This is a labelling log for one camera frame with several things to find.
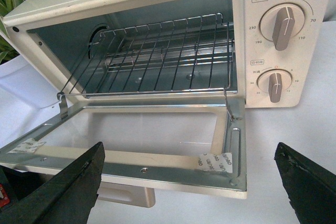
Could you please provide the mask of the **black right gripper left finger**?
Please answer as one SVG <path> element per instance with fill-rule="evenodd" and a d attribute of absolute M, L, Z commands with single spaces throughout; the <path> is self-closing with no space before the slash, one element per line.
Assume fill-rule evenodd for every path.
<path fill-rule="evenodd" d="M 98 198 L 104 164 L 98 142 L 44 184 L 29 173 L 1 167 L 1 185 L 10 199 L 1 223 L 87 223 Z"/>

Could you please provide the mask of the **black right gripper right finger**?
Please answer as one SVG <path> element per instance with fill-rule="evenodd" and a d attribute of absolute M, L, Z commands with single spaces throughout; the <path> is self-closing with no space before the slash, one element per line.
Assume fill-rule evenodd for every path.
<path fill-rule="evenodd" d="M 275 161 L 300 223 L 335 223 L 335 174 L 278 143 Z"/>

